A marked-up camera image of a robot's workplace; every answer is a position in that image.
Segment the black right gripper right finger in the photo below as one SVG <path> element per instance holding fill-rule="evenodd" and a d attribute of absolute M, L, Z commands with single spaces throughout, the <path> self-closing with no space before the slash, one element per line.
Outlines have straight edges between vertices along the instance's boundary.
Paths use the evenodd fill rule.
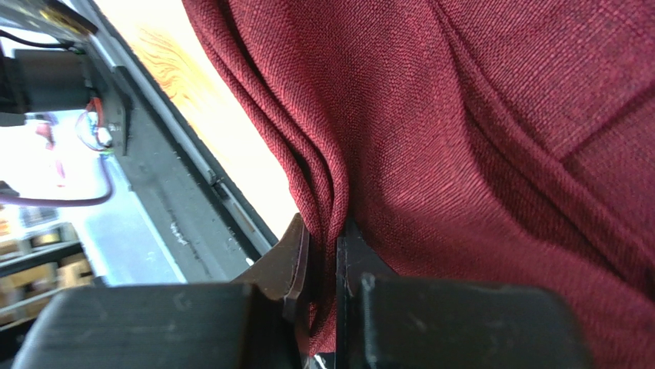
<path fill-rule="evenodd" d="M 564 300 L 533 286 L 402 277 L 353 221 L 338 238 L 337 368 L 591 368 Z"/>

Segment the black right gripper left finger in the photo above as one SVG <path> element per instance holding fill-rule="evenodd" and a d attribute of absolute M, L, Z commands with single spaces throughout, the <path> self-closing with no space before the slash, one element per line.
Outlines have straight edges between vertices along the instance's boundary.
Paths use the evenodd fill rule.
<path fill-rule="evenodd" d="M 15 368 L 308 368 L 311 236 L 281 240 L 228 283 L 78 287 L 28 331 Z"/>

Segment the dark red cloth napkin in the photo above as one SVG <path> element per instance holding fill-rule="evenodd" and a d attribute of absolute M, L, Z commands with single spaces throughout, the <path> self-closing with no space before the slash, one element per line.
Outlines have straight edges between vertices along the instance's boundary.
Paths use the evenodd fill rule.
<path fill-rule="evenodd" d="M 348 217 L 396 272 L 549 288 L 599 368 L 654 366 L 652 1 L 186 1 L 315 239 L 335 346 Z"/>

